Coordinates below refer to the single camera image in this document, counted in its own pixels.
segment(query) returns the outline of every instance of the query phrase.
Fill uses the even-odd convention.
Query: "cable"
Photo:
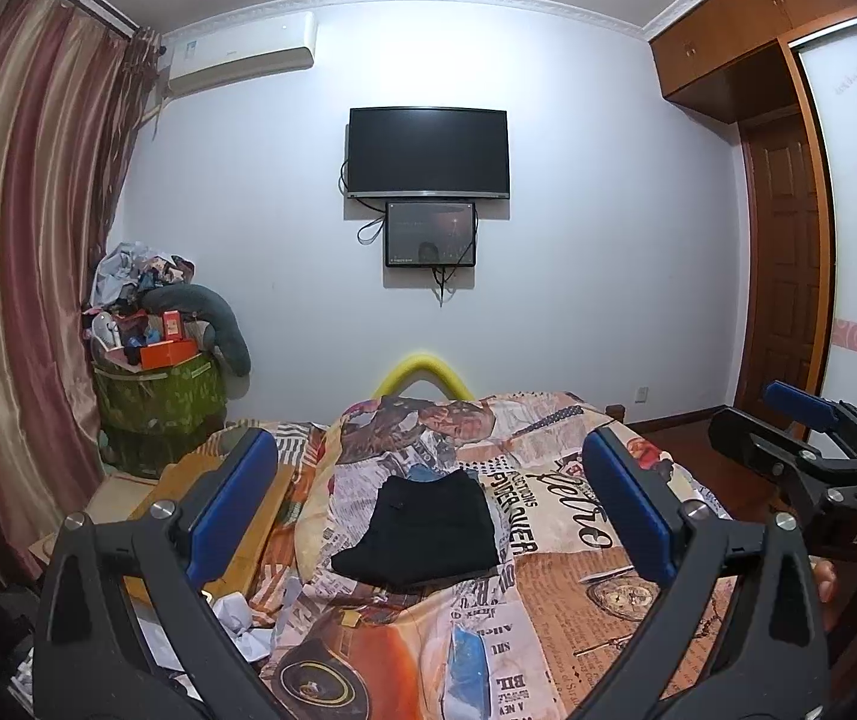
[[[432,277],[435,279],[435,283],[438,285],[438,304],[439,306],[444,305],[444,285],[449,283],[449,276],[444,272],[444,265],[440,268],[436,266],[431,269]]]
[[[340,168],[340,170],[338,172],[338,191],[340,191],[342,193],[343,197],[348,197],[348,178],[345,177],[345,169],[347,167],[348,167],[348,160],[345,160],[345,162],[342,163],[342,167]],[[381,234],[381,231],[385,228],[386,212],[385,212],[384,208],[378,208],[377,205],[372,205],[372,204],[364,201],[363,199],[361,199],[361,197],[353,197],[352,199],[361,203],[366,208],[368,208],[370,211],[374,211],[375,213],[380,215],[379,218],[374,218],[373,220],[369,221],[367,224],[362,225],[362,227],[355,234],[355,238],[358,238],[358,242],[361,245],[363,245],[363,247],[367,247],[367,245],[373,244],[375,242],[375,240],[377,240],[378,236]],[[365,230],[367,230],[369,227],[373,227],[376,224],[378,224],[378,229],[375,230],[374,235],[372,235],[372,237],[370,237],[370,238],[363,239],[362,233],[365,232]]]
[[[369,238],[363,238],[362,233],[365,232],[365,230],[367,230],[369,227],[372,227],[376,224],[378,225],[378,229],[374,231],[374,234],[372,234],[372,236]],[[363,224],[359,228],[358,232],[355,233],[355,238],[358,238],[358,242],[361,245],[363,245],[363,247],[367,247],[367,245],[372,245],[377,240],[378,236],[381,234],[381,231],[384,229],[384,227],[385,227],[385,215],[382,214],[382,216],[380,218],[373,218],[369,223]]]
[[[474,215],[474,230],[473,234],[471,234],[471,240],[468,242],[468,245],[462,250],[461,255],[455,261],[455,264],[452,266],[433,266],[431,269],[432,277],[435,279],[435,284],[438,285],[438,304],[444,305],[444,287],[447,283],[449,283],[449,279],[454,276],[455,271],[462,266],[462,260],[465,259],[465,255],[468,254],[468,250],[475,245],[475,242],[478,240],[478,213],[475,210],[474,203],[471,206],[471,213]],[[451,273],[447,272],[447,269],[451,267]]]

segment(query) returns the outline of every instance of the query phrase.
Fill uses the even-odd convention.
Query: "orange box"
[[[198,354],[198,346],[192,338],[185,341],[160,341],[142,346],[142,370],[154,367],[168,367],[179,362],[191,360]]]

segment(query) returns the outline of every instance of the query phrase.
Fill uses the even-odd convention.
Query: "bedspread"
[[[295,717],[555,720],[601,679],[657,597],[585,483],[585,436],[609,425],[679,500],[717,501],[671,457],[571,394],[434,403],[386,396],[332,427],[273,425],[299,464],[249,605],[276,628],[262,680]],[[477,475],[499,565],[398,594],[335,574],[390,476]],[[697,677],[733,581],[719,581],[666,694]]]

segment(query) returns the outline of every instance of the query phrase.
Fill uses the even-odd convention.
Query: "wooden floor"
[[[727,459],[708,442],[708,420],[645,433],[655,446],[670,452],[676,463],[691,471],[715,493],[735,519],[763,522],[774,485]]]

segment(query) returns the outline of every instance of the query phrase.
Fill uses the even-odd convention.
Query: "wall-mounted tv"
[[[353,108],[350,197],[508,197],[508,116],[479,108]]]

